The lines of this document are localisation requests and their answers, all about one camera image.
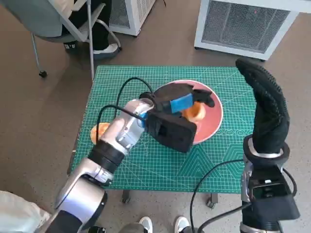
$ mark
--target person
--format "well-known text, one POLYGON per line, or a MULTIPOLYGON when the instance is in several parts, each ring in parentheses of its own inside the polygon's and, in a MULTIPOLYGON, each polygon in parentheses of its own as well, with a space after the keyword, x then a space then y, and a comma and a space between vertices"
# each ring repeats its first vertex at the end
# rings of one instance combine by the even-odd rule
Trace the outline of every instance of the person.
MULTIPOLYGON (((84 4, 79 11, 72 11, 73 5, 77 0, 53 0, 56 7, 58 7, 62 13, 69 18, 73 25, 80 28, 85 22, 87 22, 87 4, 84 4)), ((99 14, 98 19, 102 20, 107 26, 109 26, 109 19, 111 15, 112 0, 92 0, 91 11, 93 12, 101 3, 105 3, 105 7, 99 14)), ((93 28, 93 50, 94 59, 102 59, 107 57, 113 57, 119 52, 117 44, 109 44, 108 35, 109 32, 105 27, 95 22, 93 28)), ((62 35, 69 34, 69 31, 63 26, 62 35)), ((76 41, 64 43, 65 49, 68 53, 75 53, 77 50, 76 41)))
MULTIPOLYGON (((91 227, 88 233, 104 233, 105 229, 100 227, 91 227)), ((139 222, 130 223, 125 225, 119 233, 153 233, 152 221, 149 217, 145 216, 139 222)), ((192 233, 189 221, 180 216, 177 218, 174 227, 174 233, 192 233)))
POLYGON ((0 190, 0 233, 34 233, 50 214, 33 202, 0 190))

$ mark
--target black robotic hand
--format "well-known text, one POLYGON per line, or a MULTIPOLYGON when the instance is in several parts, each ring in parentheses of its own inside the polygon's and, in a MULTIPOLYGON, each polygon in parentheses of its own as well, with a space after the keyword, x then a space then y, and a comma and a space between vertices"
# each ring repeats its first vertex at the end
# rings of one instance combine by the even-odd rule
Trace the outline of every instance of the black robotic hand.
POLYGON ((288 133, 290 118, 276 79, 263 67, 238 59, 236 67, 253 88, 257 102, 253 144, 258 153, 279 153, 288 133))

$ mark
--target wire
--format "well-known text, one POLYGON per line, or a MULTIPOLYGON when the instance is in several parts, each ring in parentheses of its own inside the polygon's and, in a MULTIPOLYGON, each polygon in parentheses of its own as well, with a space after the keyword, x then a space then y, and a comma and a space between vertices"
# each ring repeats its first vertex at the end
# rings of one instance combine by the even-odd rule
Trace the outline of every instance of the wire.
POLYGON ((293 183, 293 192, 292 192, 292 195, 293 197, 296 196, 297 194, 297 184, 296 184, 296 181, 295 179, 292 177, 292 175, 285 169, 283 168, 283 171, 285 172, 285 174, 291 179, 292 183, 293 183))
POLYGON ((130 115, 130 116, 132 116, 132 117, 137 118, 138 120, 145 121, 144 118, 142 118, 142 117, 140 117, 140 116, 138 116, 138 115, 136 115, 136 114, 134 114, 134 113, 132 113, 132 112, 130 112, 130 111, 127 111, 127 110, 124 109, 124 108, 121 108, 121 107, 116 106, 116 105, 113 105, 113 104, 108 104, 108 105, 102 107, 101 110, 100 110, 99 113, 98 113, 97 125, 96 125, 96 143, 98 142, 98 131, 99 131, 99 124, 100 124, 100 122, 101 122, 102 114, 103 114, 104 110, 106 110, 107 108, 118 109, 118 110, 120 110, 120 111, 122 111, 122 112, 127 113, 128 115, 130 115))
MULTIPOLYGON (((122 87, 121 87, 121 89, 120 89, 120 91, 119 91, 119 93, 118 93, 116 106, 119 105, 119 101, 120 101, 120 97, 121 97, 121 94, 122 94, 123 89, 125 88, 125 86, 127 85, 127 83, 130 82, 130 81, 132 81, 132 80, 139 80, 139 81, 143 82, 143 83, 148 87, 148 89, 150 90, 150 92, 153 93, 151 86, 150 86, 146 81, 144 81, 143 79, 138 78, 138 77, 129 78, 128 80, 126 80, 126 81, 123 83, 123 85, 122 85, 122 87)), ((115 110, 115 114, 114 114, 113 118, 116 118, 116 116, 117 116, 117 109, 115 110)))
POLYGON ((227 211, 227 212, 225 212, 225 213, 222 213, 222 214, 220 214, 220 215, 217 215, 217 216, 215 216, 215 217, 210 218, 209 220, 207 220, 206 222, 204 222, 204 223, 199 227, 198 233, 201 233, 202 230, 203 230, 203 228, 205 228, 208 224, 210 224, 210 223, 212 223, 212 222, 214 222, 214 221, 217 221, 217 220, 219 220, 219 219, 221 219, 221 218, 223 218, 223 217, 226 217, 226 216, 228 216, 228 215, 231 215, 231 214, 233 214, 233 213, 235 213, 235 212, 238 212, 238 211, 240 211, 240 210, 242 210, 242 209, 245 209, 245 208, 249 207, 251 204, 252 204, 252 203, 249 202, 249 203, 244 204, 244 205, 242 205, 242 206, 240 206, 240 207, 238 207, 238 208, 235 208, 235 209, 233 209, 233 210, 227 211))
POLYGON ((191 202, 190 202, 190 222, 191 222, 192 233, 194 233, 194 224, 193 224, 193 217, 192 217, 193 201, 194 201, 195 195, 196 195, 199 187, 201 186, 202 182, 217 167, 225 165, 225 164, 237 163, 237 162, 244 162, 244 160, 243 159, 235 159, 235 160, 225 161, 225 162, 222 162, 220 164, 217 164, 215 167, 213 167, 211 170, 209 170, 208 173, 206 173, 206 175, 197 184, 196 188, 194 189, 194 192, 193 192, 193 195, 192 195, 192 198, 191 198, 191 202))

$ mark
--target floor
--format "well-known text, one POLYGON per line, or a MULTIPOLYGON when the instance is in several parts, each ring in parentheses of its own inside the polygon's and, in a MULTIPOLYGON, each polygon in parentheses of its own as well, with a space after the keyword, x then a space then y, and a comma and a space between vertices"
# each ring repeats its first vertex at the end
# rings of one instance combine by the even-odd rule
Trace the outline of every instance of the floor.
MULTIPOLYGON (((123 51, 101 64, 234 66, 236 55, 193 48, 199 0, 157 1, 137 38, 121 35, 123 51)), ((91 88, 87 55, 69 57, 60 44, 38 40, 49 76, 37 75, 29 33, 0 7, 0 189, 14 192, 49 211, 66 179, 71 150, 91 88)), ((311 15, 300 14, 264 66, 282 86, 291 116, 286 168, 298 184, 301 218, 284 222, 285 232, 311 229, 311 15)), ((177 216, 189 217, 190 193, 133 192, 128 205, 120 191, 108 191, 99 219, 108 233, 148 215, 155 232, 172 233, 177 216)), ((241 204, 239 195, 220 195, 214 210, 198 195, 195 225, 241 204)), ((239 232, 240 214, 224 218, 206 232, 239 232)))

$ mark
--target white shoe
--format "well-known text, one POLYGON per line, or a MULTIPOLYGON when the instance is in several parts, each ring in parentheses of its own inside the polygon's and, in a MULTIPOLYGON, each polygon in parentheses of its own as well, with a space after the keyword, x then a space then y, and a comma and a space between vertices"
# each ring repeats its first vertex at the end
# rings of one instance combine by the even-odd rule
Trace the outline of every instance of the white shoe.
POLYGON ((189 226, 190 223, 188 222, 188 220, 185 217, 180 216, 175 222, 174 233, 180 233, 185 227, 189 226))
POLYGON ((106 49, 104 50, 94 50, 94 59, 103 59, 103 58, 109 58, 114 57, 119 52, 119 47, 117 44, 110 44, 106 49))
POLYGON ((152 221, 149 217, 142 217, 139 223, 144 226, 148 233, 153 233, 152 221))

